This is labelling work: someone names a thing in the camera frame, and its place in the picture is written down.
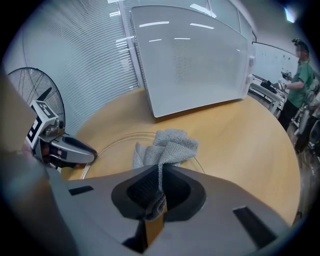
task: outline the fan grille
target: fan grille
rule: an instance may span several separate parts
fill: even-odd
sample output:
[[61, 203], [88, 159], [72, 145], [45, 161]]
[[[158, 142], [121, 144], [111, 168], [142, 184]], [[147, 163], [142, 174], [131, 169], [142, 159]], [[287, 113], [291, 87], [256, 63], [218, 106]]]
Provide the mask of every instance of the fan grille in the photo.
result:
[[37, 100], [47, 89], [52, 88], [44, 101], [66, 124], [62, 97], [57, 86], [47, 74], [37, 68], [22, 67], [12, 71], [8, 77], [28, 105], [33, 100]]

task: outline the round table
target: round table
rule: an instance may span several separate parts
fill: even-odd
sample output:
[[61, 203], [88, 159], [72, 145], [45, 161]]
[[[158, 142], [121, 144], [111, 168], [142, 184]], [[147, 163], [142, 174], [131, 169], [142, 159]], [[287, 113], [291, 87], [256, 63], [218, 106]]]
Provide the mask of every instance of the round table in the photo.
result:
[[[234, 182], [293, 223], [300, 197], [294, 148], [277, 119], [250, 96], [155, 118], [139, 88], [99, 109], [77, 138], [100, 152], [128, 134], [168, 128], [198, 140], [196, 159], [207, 175]], [[64, 173], [64, 179], [79, 179], [82, 171]]]

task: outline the green shirt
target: green shirt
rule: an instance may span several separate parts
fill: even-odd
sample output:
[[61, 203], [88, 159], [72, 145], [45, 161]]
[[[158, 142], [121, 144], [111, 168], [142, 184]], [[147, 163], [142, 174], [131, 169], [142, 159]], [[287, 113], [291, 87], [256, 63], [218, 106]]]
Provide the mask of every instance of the green shirt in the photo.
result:
[[290, 90], [288, 95], [288, 101], [290, 101], [297, 108], [300, 108], [305, 100], [307, 90], [312, 84], [313, 79], [314, 72], [311, 66], [309, 65], [309, 60], [301, 62], [299, 61], [298, 69], [291, 82], [295, 83], [301, 80], [304, 83], [304, 86], [302, 89]]

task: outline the whiteboard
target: whiteboard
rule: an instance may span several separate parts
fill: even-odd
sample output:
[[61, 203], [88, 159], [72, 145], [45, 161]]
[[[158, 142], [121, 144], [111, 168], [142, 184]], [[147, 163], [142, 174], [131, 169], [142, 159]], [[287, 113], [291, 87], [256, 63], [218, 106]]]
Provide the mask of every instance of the whiteboard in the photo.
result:
[[272, 84], [282, 78], [281, 72], [291, 72], [293, 77], [298, 69], [298, 57], [271, 45], [253, 42], [256, 62], [253, 74]]

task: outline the towel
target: towel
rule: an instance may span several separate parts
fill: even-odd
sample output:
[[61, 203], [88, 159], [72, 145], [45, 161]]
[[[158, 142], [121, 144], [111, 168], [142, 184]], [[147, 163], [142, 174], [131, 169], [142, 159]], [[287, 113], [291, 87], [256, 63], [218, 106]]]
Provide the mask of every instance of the towel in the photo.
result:
[[188, 138], [184, 130], [158, 130], [152, 146], [143, 147], [137, 142], [133, 153], [133, 169], [143, 166], [158, 165], [157, 192], [146, 208], [145, 220], [153, 221], [163, 213], [166, 196], [163, 191], [163, 165], [179, 166], [180, 162], [197, 155], [198, 141]]

